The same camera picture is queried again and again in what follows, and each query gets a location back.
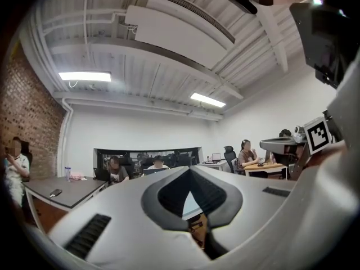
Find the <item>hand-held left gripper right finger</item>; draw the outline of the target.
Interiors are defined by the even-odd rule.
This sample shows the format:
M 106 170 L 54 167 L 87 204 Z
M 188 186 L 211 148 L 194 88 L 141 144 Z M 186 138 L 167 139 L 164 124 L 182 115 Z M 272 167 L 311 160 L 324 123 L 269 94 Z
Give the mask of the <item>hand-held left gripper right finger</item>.
M 219 258 L 248 240 L 273 217 L 294 186 L 293 181 L 190 167 L 190 218 L 206 219 L 206 255 Z

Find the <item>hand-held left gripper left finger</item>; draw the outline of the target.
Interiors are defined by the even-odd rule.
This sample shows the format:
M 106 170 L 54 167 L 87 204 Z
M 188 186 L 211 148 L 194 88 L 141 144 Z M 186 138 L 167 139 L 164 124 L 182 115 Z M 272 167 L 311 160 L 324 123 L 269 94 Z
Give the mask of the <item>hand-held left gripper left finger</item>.
M 143 212 L 145 189 L 164 178 L 175 178 L 185 167 L 111 186 L 65 215 L 49 232 L 64 247 L 96 214 L 111 218 L 86 257 L 96 266 L 205 266 L 210 259 L 189 232 L 165 231 Z

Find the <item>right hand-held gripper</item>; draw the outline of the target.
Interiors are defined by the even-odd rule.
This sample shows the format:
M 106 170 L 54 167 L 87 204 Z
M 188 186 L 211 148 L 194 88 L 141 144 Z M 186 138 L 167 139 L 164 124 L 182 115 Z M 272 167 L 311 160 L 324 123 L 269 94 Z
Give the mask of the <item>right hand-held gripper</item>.
M 295 164 L 287 178 L 299 178 L 308 159 L 315 153 L 331 144 L 331 133 L 324 117 L 318 117 L 302 125 L 306 133 L 306 140 L 297 143 L 293 134 L 291 137 L 278 137 L 260 141 L 260 148 L 274 154 L 276 161 L 287 167 L 290 160 Z

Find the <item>person's right forearm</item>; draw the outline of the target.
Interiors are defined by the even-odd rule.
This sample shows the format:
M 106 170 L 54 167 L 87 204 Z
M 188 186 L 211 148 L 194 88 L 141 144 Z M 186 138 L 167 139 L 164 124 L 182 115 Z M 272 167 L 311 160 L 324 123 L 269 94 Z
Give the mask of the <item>person's right forearm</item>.
M 338 152 L 346 152 L 346 151 L 347 151 L 347 146 L 344 140 L 337 143 L 333 143 L 327 146 L 326 148 L 324 148 L 323 150 L 313 154 L 308 159 L 307 163 L 305 164 L 305 167 L 308 168 L 308 167 L 319 166 L 323 163 L 323 161 L 325 161 L 330 156 L 337 154 Z

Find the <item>wooden desk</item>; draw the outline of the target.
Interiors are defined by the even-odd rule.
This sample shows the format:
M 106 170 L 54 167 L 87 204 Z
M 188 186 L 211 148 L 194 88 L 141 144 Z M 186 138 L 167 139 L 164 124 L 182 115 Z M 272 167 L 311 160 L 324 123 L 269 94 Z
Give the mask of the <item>wooden desk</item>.
M 269 173 L 277 173 L 285 171 L 285 178 L 287 179 L 287 166 L 279 163 L 263 163 L 262 166 L 259 164 L 248 165 L 244 167 L 245 175 L 249 176 L 250 173 L 255 172 L 267 172 Z

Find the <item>black laptop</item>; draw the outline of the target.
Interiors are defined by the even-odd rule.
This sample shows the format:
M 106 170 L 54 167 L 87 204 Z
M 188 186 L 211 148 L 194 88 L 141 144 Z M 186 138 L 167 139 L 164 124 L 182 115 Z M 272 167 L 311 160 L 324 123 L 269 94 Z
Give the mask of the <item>black laptop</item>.
M 94 180 L 99 180 L 103 182 L 111 182 L 111 175 L 107 169 L 94 168 Z

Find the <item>black office chair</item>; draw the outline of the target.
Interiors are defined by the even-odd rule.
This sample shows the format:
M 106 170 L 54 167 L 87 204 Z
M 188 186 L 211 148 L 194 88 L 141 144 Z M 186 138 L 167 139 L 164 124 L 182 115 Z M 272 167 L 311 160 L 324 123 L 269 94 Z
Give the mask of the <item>black office chair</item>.
M 232 146 L 224 146 L 224 158 L 229 165 L 231 173 L 239 174 L 239 170 L 236 164 L 237 156 Z

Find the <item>white desk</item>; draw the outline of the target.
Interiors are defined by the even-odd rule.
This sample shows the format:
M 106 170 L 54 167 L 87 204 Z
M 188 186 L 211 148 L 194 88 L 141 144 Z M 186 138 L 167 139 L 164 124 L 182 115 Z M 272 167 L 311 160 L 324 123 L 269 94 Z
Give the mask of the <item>white desk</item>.
M 204 167 L 220 170 L 222 172 L 227 172 L 227 173 L 231 172 L 230 166 L 228 165 L 226 160 L 221 160 L 219 162 L 204 161 L 202 163 L 198 163 L 197 166 L 204 166 Z

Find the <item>glass partition window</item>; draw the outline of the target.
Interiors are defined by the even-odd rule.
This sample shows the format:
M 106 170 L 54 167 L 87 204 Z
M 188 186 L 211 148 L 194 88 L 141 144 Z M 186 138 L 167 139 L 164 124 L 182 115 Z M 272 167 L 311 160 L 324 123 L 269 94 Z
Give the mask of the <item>glass partition window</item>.
M 182 165 L 196 165 L 203 160 L 201 147 L 171 148 L 165 150 L 111 150 L 96 148 L 93 150 L 92 164 L 95 169 L 109 169 L 110 158 L 119 158 L 131 179 L 143 175 L 143 171 L 153 166 L 155 157 L 161 156 L 164 165 L 174 168 Z

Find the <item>dark grey desk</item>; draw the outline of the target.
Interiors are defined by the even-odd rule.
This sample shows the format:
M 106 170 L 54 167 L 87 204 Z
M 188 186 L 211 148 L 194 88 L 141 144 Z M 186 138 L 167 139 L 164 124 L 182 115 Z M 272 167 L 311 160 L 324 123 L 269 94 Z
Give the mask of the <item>dark grey desk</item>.
M 86 181 L 67 181 L 65 177 L 34 179 L 23 183 L 30 210 L 38 229 L 46 233 L 39 219 L 33 199 L 38 200 L 62 211 L 70 212 L 96 196 L 107 182 L 88 178 Z M 62 193 L 50 199 L 50 193 L 61 189 Z

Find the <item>black boxy device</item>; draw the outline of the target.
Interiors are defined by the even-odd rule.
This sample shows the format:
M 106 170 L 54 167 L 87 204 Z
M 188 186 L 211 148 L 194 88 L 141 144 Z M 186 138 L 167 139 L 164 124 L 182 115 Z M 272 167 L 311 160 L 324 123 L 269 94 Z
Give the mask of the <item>black boxy device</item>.
M 337 88 L 360 48 L 360 26 L 338 8 L 326 4 L 290 6 L 300 34 L 305 63 L 322 83 Z

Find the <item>short ceiling light panel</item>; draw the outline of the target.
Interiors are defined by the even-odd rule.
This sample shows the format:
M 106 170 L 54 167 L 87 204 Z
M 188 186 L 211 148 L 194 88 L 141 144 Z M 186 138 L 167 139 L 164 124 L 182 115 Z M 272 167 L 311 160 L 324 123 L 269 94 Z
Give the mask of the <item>short ceiling light panel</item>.
M 194 93 L 190 97 L 190 99 L 196 100 L 196 101 L 199 101 L 199 102 L 202 102 L 202 103 L 205 103 L 205 104 L 210 104 L 212 106 L 216 106 L 216 107 L 219 107 L 219 108 L 222 108 L 222 107 L 224 107 L 226 105 L 224 102 L 220 102 L 218 100 L 215 100 L 213 98 L 210 98 L 210 97 L 198 94 L 198 93 Z

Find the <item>long ceiling light panel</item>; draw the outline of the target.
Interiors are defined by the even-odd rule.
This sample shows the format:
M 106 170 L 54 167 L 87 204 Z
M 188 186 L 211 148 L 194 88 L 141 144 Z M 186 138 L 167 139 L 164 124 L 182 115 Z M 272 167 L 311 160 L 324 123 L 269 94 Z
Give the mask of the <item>long ceiling light panel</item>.
M 106 72 L 94 71 L 73 71 L 60 72 L 58 74 L 62 80 L 68 81 L 95 81 L 95 82 L 111 82 L 111 74 Z

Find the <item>white wall drain pipe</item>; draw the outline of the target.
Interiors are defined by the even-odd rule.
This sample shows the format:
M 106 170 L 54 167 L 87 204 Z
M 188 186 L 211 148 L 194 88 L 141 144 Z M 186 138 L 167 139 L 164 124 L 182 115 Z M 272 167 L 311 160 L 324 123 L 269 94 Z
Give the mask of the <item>white wall drain pipe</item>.
M 60 158 L 59 158 L 59 163 L 60 163 L 60 174 L 62 177 L 66 176 L 65 174 L 65 164 L 66 164 L 66 140 L 67 140 L 67 136 L 68 136 L 68 129 L 69 129 L 69 125 L 71 123 L 71 119 L 73 116 L 73 108 L 67 103 L 66 98 L 62 98 L 61 100 L 61 104 L 63 106 L 63 108 L 66 110 L 66 115 L 64 117 L 63 120 L 63 124 L 62 124 L 62 135 L 61 135 L 61 152 L 60 152 Z

